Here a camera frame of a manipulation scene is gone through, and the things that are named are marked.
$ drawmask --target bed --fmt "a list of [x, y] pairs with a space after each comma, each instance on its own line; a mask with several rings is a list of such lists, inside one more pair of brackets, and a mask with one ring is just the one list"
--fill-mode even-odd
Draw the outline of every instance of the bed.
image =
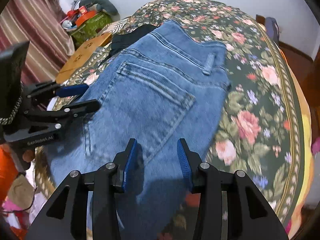
[[[169, 19], [178, 21], [196, 42], [226, 44], [225, 65], [232, 89], [206, 161], [222, 171], [246, 171], [291, 238], [301, 224], [300, 210], [312, 181], [313, 161], [310, 112], [285, 58], [253, 18], [239, 8], [210, 0], [155, 0], [131, 17], [107, 25], [100, 34], [126, 34], [143, 24], [159, 26]], [[67, 85], [95, 82], [113, 60], [99, 66], [109, 51], [110, 45], [98, 47]], [[58, 99], [53, 110], [72, 99]], [[41, 149], [36, 153], [36, 181], [49, 197], [55, 184]], [[191, 239], [198, 205], [198, 195], [187, 195], [158, 238]], [[227, 219], [225, 210], [224, 232]]]

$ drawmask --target black fabric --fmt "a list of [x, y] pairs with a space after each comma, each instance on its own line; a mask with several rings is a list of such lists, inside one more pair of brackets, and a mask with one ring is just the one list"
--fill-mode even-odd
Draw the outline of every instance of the black fabric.
[[111, 51], [109, 52], [109, 55], [100, 63], [100, 65], [105, 63], [112, 56], [120, 53], [123, 49], [129, 47], [131, 44], [134, 44], [143, 36], [152, 32], [155, 28], [157, 27], [154, 25], [144, 24], [136, 28], [131, 33], [123, 34], [123, 35], [120, 35], [120, 34], [113, 35], [112, 43], [111, 43]]

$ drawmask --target jeans waistband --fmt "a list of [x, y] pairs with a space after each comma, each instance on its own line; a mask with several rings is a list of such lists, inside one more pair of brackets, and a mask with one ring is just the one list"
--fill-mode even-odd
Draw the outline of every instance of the jeans waistband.
[[198, 43], [174, 20], [165, 22], [163, 27], [155, 29], [148, 35], [154, 36], [164, 46], [202, 67], [204, 74], [210, 74], [213, 62], [214, 66], [224, 67], [226, 46], [223, 42]]

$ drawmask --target blue jeans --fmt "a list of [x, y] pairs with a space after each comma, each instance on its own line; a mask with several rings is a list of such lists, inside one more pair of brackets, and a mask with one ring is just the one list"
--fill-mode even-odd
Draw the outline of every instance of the blue jeans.
[[142, 151], [131, 187], [116, 197], [121, 235], [155, 239], [186, 194], [178, 139], [204, 160], [216, 132], [229, 88], [225, 54], [222, 42], [196, 43], [173, 20], [123, 50], [80, 99], [98, 99], [100, 110], [45, 147], [56, 184], [111, 162], [136, 138]]

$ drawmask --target pink rose print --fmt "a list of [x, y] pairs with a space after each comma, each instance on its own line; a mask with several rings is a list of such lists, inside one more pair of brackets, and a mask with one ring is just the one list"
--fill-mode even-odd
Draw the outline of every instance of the pink rose print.
[[224, 7], [224, 9], [225, 9], [226, 11], [229, 11], [229, 12], [232, 11], [232, 8], [230, 8], [230, 7]]
[[171, 16], [171, 14], [170, 14], [170, 13], [165, 13], [165, 14], [163, 15], [163, 17], [164, 17], [164, 18], [166, 18], [166, 19], [169, 19], [169, 18], [170, 18], [170, 16]]
[[202, 20], [204, 20], [204, 16], [203, 16], [203, 15], [200, 15], [200, 16], [198, 16], [198, 17], [194, 17], [194, 18], [193, 18], [193, 21], [194, 21], [194, 22], [200, 22], [200, 21], [202, 21]]
[[251, 20], [242, 20], [247, 25], [254, 25], [254, 23]]
[[262, 76], [263, 78], [270, 83], [270, 85], [278, 85], [280, 86], [280, 80], [276, 74], [275, 67], [267, 66], [262, 67]]
[[165, 7], [164, 7], [164, 6], [161, 6], [161, 7], [159, 8], [159, 12], [163, 12], [164, 9], [165, 9]]
[[153, 6], [153, 3], [146, 3], [144, 6], [142, 6], [142, 8], [148, 7], [148, 6]]
[[87, 77], [87, 79], [84, 81], [88, 86], [91, 85], [93, 82], [95, 82], [98, 79], [99, 75], [97, 73], [93, 73], [90, 76]]
[[241, 62], [242, 64], [246, 64], [246, 63], [247, 63], [247, 59], [246, 59], [245, 57], [241, 57], [241, 58], [240, 58], [240, 62]]
[[235, 49], [235, 48], [234, 48], [231, 44], [229, 44], [229, 43], [226, 44], [226, 48], [227, 48], [228, 51], [233, 51], [233, 50]]
[[236, 86], [236, 90], [239, 91], [239, 92], [243, 92], [242, 85], [241, 85], [241, 84], [238, 84], [238, 85]]
[[173, 6], [173, 7], [171, 7], [171, 10], [172, 11], [178, 11], [180, 9], [180, 7], [179, 6]]
[[191, 22], [189, 21], [189, 20], [187, 20], [187, 19], [182, 19], [181, 20], [183, 23], [185, 23], [185, 24], [190, 24]]
[[216, 36], [218, 39], [222, 38], [222, 32], [221, 31], [216, 31], [216, 30], [210, 30], [214, 36]]
[[231, 35], [240, 44], [244, 44], [244, 42], [247, 40], [247, 38], [241, 33], [231, 33]]
[[193, 2], [193, 0], [183, 0], [184, 2]]
[[240, 138], [246, 138], [253, 145], [258, 133], [261, 132], [261, 127], [258, 125], [259, 118], [249, 111], [240, 111], [237, 118], [233, 117], [232, 120], [238, 126]]
[[216, 142], [216, 152], [218, 158], [224, 161], [226, 166], [229, 166], [236, 158], [236, 149], [230, 140]]

